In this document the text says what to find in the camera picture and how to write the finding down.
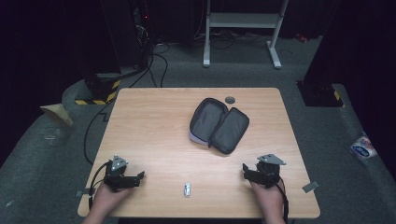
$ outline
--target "small round object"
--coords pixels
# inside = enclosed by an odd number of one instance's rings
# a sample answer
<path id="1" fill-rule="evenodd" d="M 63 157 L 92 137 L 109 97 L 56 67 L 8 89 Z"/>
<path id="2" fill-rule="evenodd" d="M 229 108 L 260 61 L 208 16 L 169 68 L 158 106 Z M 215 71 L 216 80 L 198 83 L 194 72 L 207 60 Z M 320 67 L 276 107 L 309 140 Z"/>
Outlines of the small round object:
<path id="1" fill-rule="evenodd" d="M 229 105 L 232 105 L 233 103 L 235 103 L 235 98 L 233 98 L 232 96 L 227 96 L 225 98 L 225 102 Z"/>

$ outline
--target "wooden table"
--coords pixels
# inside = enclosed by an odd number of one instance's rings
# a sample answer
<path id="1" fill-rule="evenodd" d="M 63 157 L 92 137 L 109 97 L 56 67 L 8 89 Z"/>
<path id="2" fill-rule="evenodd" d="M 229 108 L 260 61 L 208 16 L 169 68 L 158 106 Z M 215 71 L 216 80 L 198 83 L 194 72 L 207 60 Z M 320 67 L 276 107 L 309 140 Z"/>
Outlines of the wooden table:
<path id="1" fill-rule="evenodd" d="M 250 118 L 236 150 L 224 155 L 189 139 L 189 125 L 206 97 L 233 105 Z M 310 183 L 279 90 L 272 88 L 123 89 L 115 102 L 87 188 L 96 170 L 114 154 L 129 161 L 125 175 L 146 171 L 139 188 L 114 211 L 114 217 L 262 217 L 242 163 L 255 170 L 257 157 L 275 154 L 287 165 L 285 181 L 292 218 L 319 216 Z M 191 196 L 184 185 L 191 183 Z M 88 214 L 88 196 L 78 208 Z"/>

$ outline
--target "black equipment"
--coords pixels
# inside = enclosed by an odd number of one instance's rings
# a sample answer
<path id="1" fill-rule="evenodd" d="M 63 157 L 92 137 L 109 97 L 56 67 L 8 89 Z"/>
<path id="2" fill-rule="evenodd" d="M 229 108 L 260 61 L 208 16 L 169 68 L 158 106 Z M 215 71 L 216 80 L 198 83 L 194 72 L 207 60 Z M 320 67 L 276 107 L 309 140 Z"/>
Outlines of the black equipment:
<path id="1" fill-rule="evenodd" d="M 104 183 L 113 191 L 116 191 L 117 189 L 139 187 L 140 180 L 145 176 L 145 172 L 142 172 L 137 176 L 124 176 L 126 164 L 128 164 L 128 162 L 118 156 L 114 157 L 114 161 L 106 166 Z"/>
<path id="2" fill-rule="evenodd" d="M 124 172 L 126 170 L 126 165 L 128 161 L 119 157 L 118 155 L 114 155 L 114 160 L 109 160 L 105 162 L 95 173 L 93 176 L 90 191 L 89 191 L 89 207 L 91 209 L 93 204 L 93 191 L 94 191 L 94 182 L 99 172 L 106 167 L 106 174 L 103 179 L 104 183 L 108 185 L 113 191 L 117 192 L 117 189 L 128 189 L 140 186 L 140 180 L 145 177 L 145 172 L 141 172 L 137 176 L 124 176 Z"/>
<path id="3" fill-rule="evenodd" d="M 276 186 L 283 198 L 283 219 L 285 223 L 288 223 L 288 214 L 289 214 L 289 201 L 286 196 L 285 186 L 282 188 L 277 184 L 279 180 L 282 178 L 279 175 L 280 165 L 286 165 L 284 161 L 273 154 L 268 154 L 265 156 L 260 156 L 259 163 L 256 164 L 257 171 L 249 170 L 248 167 L 243 163 L 242 170 L 244 171 L 244 178 L 250 182 L 254 182 L 259 185 L 263 185 L 266 189 L 271 188 L 272 186 Z"/>
<path id="4" fill-rule="evenodd" d="M 119 80 L 147 67 L 153 39 L 146 0 L 62 0 L 66 49 L 84 83 L 78 105 L 114 100 Z"/>

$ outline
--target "black wire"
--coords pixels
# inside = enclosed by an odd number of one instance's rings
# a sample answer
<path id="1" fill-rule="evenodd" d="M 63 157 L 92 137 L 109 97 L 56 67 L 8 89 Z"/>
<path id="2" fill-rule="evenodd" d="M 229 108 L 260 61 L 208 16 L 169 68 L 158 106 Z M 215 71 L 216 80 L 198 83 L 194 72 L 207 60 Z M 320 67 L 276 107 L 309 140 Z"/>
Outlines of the black wire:
<path id="1" fill-rule="evenodd" d="M 160 85 L 160 87 L 162 88 L 163 87 L 163 79 L 165 78 L 166 71 L 168 70 L 168 61 L 166 61 L 166 59 L 161 55 L 153 54 L 153 56 L 160 57 L 165 61 L 165 69 L 163 70 L 163 77 L 161 78 L 161 85 Z"/>
<path id="2" fill-rule="evenodd" d="M 233 43 L 235 42 L 235 37 L 234 37 L 233 35 L 221 35 L 220 37 L 216 37 L 216 38 L 214 38 L 213 40 L 218 40 L 218 41 L 231 41 L 231 43 L 230 43 L 228 46 L 223 47 L 223 48 L 216 47 L 215 45 L 213 45 L 213 43 L 214 43 L 215 41 L 211 41 L 211 42 L 210 42 L 210 47 L 212 47 L 212 48 L 214 48 L 214 49 L 228 49 L 228 48 L 230 48 L 230 47 L 233 45 Z"/>
<path id="3" fill-rule="evenodd" d="M 90 130 L 91 125 L 93 124 L 93 121 L 96 119 L 96 117 L 98 117 L 100 114 L 102 114 L 102 111 L 104 111 L 109 105 L 113 104 L 113 102 L 115 101 L 115 99 L 116 99 L 116 98 L 114 98 L 109 104 L 105 105 L 98 113 L 96 113 L 96 115 L 93 117 L 93 119 L 91 119 L 91 122 L 90 122 L 90 124 L 88 125 L 87 130 L 85 131 L 85 136 L 84 136 L 84 148 L 83 148 L 84 157 L 85 157 L 85 160 L 86 160 L 89 164 L 91 164 L 91 165 L 93 165 L 93 162 L 88 158 L 88 155 L 87 155 L 87 138 L 88 138 L 88 131 Z"/>
<path id="4" fill-rule="evenodd" d="M 163 53 L 165 53 L 166 51 L 168 51 L 171 48 L 171 46 L 168 43 L 158 44 L 154 48 L 157 48 L 159 46 L 166 46 L 167 49 L 163 50 L 163 51 L 160 51 L 160 52 L 155 52 L 154 54 L 163 54 Z"/>
<path id="5" fill-rule="evenodd" d="M 149 64 L 149 66 L 148 66 L 148 68 L 146 69 L 146 71 L 142 74 L 142 76 L 140 76 L 134 83 L 132 83 L 132 84 L 129 86 L 129 88 L 132 88 L 132 87 L 134 86 L 134 84 L 136 84 L 136 82 L 138 82 L 138 81 L 149 71 L 149 68 L 151 67 L 151 65 L 152 65 L 152 61 L 151 61 L 151 63 Z"/>
<path id="6" fill-rule="evenodd" d="M 127 77 L 134 77 L 136 75 L 138 75 L 139 73 L 143 72 L 146 69 L 146 67 L 142 67 L 139 70 L 127 73 L 125 75 L 122 75 L 120 77 L 106 77 L 106 78 L 102 78 L 105 81 L 119 81 L 121 79 L 127 78 Z"/>
<path id="7" fill-rule="evenodd" d="M 283 179 L 281 177 L 279 177 L 280 180 L 282 181 L 282 185 L 283 185 L 283 189 L 277 184 L 275 183 L 275 186 L 279 189 L 280 193 L 282 194 L 282 198 L 283 198 L 283 220 L 285 221 L 285 223 L 288 223 L 288 215 L 289 215 L 289 200 L 288 197 L 286 196 L 286 188 L 285 188 L 285 183 L 283 182 Z"/>
<path id="8" fill-rule="evenodd" d="M 96 182 L 96 183 L 93 185 L 93 187 L 95 188 L 95 186 L 96 186 L 97 184 L 99 184 L 100 182 L 102 182 L 102 181 L 104 181 L 104 179 L 101 179 L 101 180 L 99 180 L 98 182 Z"/>
<path id="9" fill-rule="evenodd" d="M 154 57 L 151 56 L 151 63 L 150 63 L 150 65 L 149 65 L 149 63 L 148 63 L 148 71 L 149 71 L 149 73 L 150 73 L 151 81 L 152 81 L 152 83 L 154 84 L 154 87 L 157 88 L 157 82 L 155 81 L 154 74 L 151 72 L 151 69 L 150 69 L 153 62 L 154 62 Z"/>
<path id="10" fill-rule="evenodd" d="M 99 113 L 99 115 L 103 115 L 102 122 L 108 122 L 109 117 L 107 116 L 107 113 Z"/>
<path id="11" fill-rule="evenodd" d="M 199 22 L 199 26 L 198 26 L 197 32 L 196 32 L 195 35 L 194 35 L 194 38 L 199 34 L 199 32 L 200 32 L 200 30 L 201 30 L 202 23 L 203 23 L 203 21 L 204 21 L 204 14 L 205 14 L 205 1 L 202 0 L 201 20 L 200 20 L 200 22 Z"/>
<path id="12" fill-rule="evenodd" d="M 268 38 L 270 36 L 269 35 L 257 35 L 257 36 L 250 36 L 250 37 L 252 37 L 252 39 L 250 39 L 250 40 L 238 40 L 239 38 L 237 37 L 235 40 L 235 43 L 238 43 L 238 44 L 240 44 L 240 43 L 242 43 L 242 44 L 244 44 L 244 43 L 260 43 L 262 41 L 268 40 Z"/>
<path id="13" fill-rule="evenodd" d="M 111 162 L 112 162 L 112 161 L 107 161 L 107 162 L 105 162 L 103 165 L 101 165 L 101 167 L 99 167 L 99 169 L 96 171 L 95 175 L 94 175 L 93 178 L 92 178 L 92 182 L 91 182 L 91 186 L 90 186 L 90 191 L 89 191 L 89 194 L 88 194 L 88 196 L 89 196 L 89 201 L 88 201 L 88 203 L 89 203 L 90 210 L 91 210 L 92 204 L 93 204 L 93 198 L 92 198 L 92 195 L 93 195 L 93 186 L 94 186 L 93 183 L 95 182 L 95 179 L 96 179 L 96 177 L 98 176 L 99 172 L 100 172 L 105 166 L 107 166 L 108 164 L 110 164 Z"/>

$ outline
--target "hand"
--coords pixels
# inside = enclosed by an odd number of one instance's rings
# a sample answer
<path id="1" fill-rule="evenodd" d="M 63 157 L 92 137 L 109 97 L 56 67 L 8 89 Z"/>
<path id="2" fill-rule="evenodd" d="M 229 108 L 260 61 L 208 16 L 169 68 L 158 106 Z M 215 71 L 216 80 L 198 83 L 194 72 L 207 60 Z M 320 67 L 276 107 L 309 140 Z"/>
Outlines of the hand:
<path id="1" fill-rule="evenodd" d="M 285 191 L 282 180 L 277 183 L 280 188 Z M 254 182 L 250 182 L 254 193 L 256 194 L 257 201 L 262 209 L 262 214 L 265 218 L 266 224 L 284 224 L 283 220 L 283 197 L 281 192 L 276 186 L 266 189 Z"/>
<path id="2" fill-rule="evenodd" d="M 118 192 L 113 192 L 108 185 L 101 183 L 93 198 L 91 211 L 82 223 L 102 223 L 105 217 L 133 191 L 134 189 L 122 189 Z"/>

